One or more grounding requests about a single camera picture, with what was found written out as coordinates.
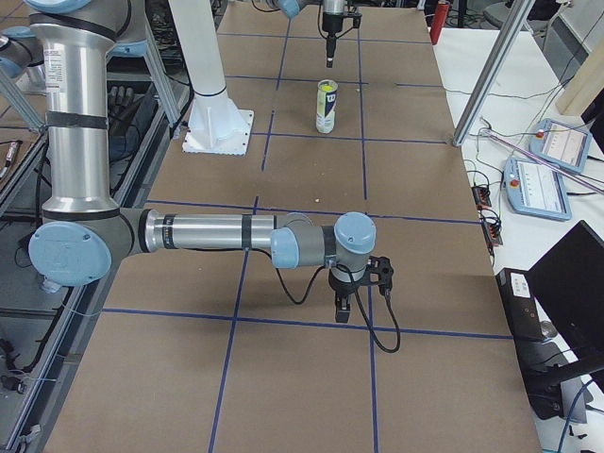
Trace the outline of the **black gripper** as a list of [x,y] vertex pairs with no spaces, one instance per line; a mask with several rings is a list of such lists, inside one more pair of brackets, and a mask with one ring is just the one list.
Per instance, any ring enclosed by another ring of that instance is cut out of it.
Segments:
[[335,321],[347,323],[350,316],[350,296],[360,287],[372,286],[369,273],[365,272],[359,279],[355,280],[347,272],[331,269],[328,275],[328,283],[335,294]]
[[336,37],[341,32],[341,15],[324,12],[322,14],[322,31],[327,34],[326,41],[326,66],[333,67]]

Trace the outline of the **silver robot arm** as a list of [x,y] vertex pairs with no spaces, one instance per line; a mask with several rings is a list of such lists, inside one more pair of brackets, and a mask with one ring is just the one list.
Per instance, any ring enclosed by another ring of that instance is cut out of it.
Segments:
[[388,276],[373,256],[377,229],[349,212],[331,226],[286,215],[161,214],[126,209],[109,192],[107,57],[121,44],[145,50],[141,1],[32,1],[29,20],[43,48],[52,192],[28,254],[61,286],[103,278],[129,256],[160,249],[258,251],[277,270],[328,270],[335,319],[347,321],[362,286]]
[[[145,55],[150,38],[143,22],[145,1],[24,1],[32,8],[30,25],[57,25],[84,30],[113,42],[112,55],[139,58]],[[266,1],[271,9],[281,11],[288,19],[296,17],[310,4],[323,9],[320,35],[326,40],[326,65],[333,66],[337,40],[343,30],[345,1]],[[11,78],[25,68],[44,63],[43,45],[28,26],[15,26],[1,31],[1,69]]]

